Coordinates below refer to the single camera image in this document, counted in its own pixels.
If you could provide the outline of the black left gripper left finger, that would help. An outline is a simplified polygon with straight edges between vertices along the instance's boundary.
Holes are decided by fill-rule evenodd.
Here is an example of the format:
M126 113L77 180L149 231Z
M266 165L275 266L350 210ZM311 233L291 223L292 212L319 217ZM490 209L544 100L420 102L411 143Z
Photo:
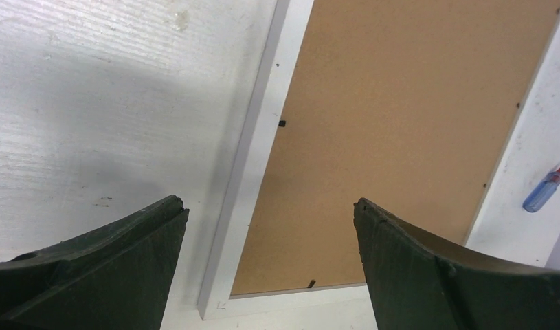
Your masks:
M188 216L171 195L0 262L0 329L159 329Z

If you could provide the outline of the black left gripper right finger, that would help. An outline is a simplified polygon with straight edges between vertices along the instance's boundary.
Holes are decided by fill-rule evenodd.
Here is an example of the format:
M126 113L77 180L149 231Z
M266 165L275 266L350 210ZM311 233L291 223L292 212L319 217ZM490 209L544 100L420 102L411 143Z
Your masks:
M470 250L364 198L354 226L379 329L560 329L560 271Z

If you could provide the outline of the white picture frame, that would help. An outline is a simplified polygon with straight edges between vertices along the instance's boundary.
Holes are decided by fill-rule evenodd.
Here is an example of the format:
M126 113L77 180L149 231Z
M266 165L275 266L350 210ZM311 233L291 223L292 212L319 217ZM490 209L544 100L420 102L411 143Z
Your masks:
M372 329L364 282L232 293L295 66L316 1L279 1L240 138L197 309L202 320L237 319L271 329ZM503 259L543 266L560 233L560 195L540 214L522 200L560 164L560 13L520 102L464 243Z

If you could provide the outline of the blue red screwdriver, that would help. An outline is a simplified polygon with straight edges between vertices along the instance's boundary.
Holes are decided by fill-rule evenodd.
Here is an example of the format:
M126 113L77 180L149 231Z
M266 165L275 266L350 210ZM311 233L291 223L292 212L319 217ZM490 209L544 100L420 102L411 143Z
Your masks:
M535 186L522 204L522 208L529 213L540 211L560 186L560 165L547 173Z

